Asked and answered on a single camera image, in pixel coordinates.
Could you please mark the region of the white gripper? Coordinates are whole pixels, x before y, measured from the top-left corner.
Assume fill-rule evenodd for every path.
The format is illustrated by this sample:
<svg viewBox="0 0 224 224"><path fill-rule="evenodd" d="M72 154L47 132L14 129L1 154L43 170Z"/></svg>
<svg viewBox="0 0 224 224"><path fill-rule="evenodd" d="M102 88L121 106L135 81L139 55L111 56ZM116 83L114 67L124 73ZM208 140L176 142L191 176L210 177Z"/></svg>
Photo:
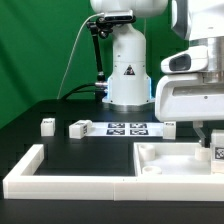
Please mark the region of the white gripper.
<svg viewBox="0 0 224 224"><path fill-rule="evenodd" d="M189 47L161 62L164 76L156 88L155 115L160 121L194 121L205 146L203 122L224 120L224 49Z"/></svg>

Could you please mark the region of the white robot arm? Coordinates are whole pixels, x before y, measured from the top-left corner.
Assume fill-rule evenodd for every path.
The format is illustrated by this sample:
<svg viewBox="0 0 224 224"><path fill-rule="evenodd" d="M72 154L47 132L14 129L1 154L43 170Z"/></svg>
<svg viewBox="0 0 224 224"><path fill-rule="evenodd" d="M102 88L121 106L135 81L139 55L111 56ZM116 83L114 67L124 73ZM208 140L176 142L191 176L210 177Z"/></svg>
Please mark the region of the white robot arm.
<svg viewBox="0 0 224 224"><path fill-rule="evenodd" d="M155 102L162 122L191 121L201 144L203 123L224 120L224 0L90 0L97 36L113 36L113 72L103 102L134 110ZM189 48L164 59L165 74L151 96L146 74L146 39L132 23L170 7L171 29Z"/></svg>

